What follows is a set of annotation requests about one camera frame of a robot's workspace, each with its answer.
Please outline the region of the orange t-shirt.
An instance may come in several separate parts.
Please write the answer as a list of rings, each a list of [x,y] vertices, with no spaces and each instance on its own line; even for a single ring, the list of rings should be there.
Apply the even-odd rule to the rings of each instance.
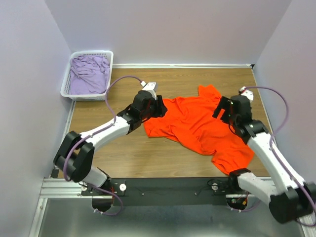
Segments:
[[[212,163],[223,173],[248,167],[254,152],[213,112],[221,93],[213,86],[198,87],[198,96],[164,98],[167,112],[162,118],[144,123],[148,137],[164,137],[200,155],[212,156]]]

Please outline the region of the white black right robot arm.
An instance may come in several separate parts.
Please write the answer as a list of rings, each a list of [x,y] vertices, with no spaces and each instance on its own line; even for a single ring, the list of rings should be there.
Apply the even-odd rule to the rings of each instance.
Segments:
[[[246,168],[229,173],[228,190],[256,196],[269,207],[279,223],[297,221],[316,211],[316,185],[307,183],[286,161],[272,135],[259,120],[252,118],[250,99],[245,95],[221,97],[213,117],[233,127],[235,134],[261,160],[273,184],[256,177]]]

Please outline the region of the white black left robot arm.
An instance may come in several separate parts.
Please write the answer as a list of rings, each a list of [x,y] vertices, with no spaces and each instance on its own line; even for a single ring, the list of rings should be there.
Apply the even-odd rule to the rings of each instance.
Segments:
[[[69,132],[62,141],[53,163],[63,171],[66,180],[85,182],[93,190],[104,195],[109,191],[109,176],[93,167],[96,151],[111,141],[127,135],[151,118],[161,118],[167,112],[161,95],[140,90],[133,102],[115,117],[87,132]]]

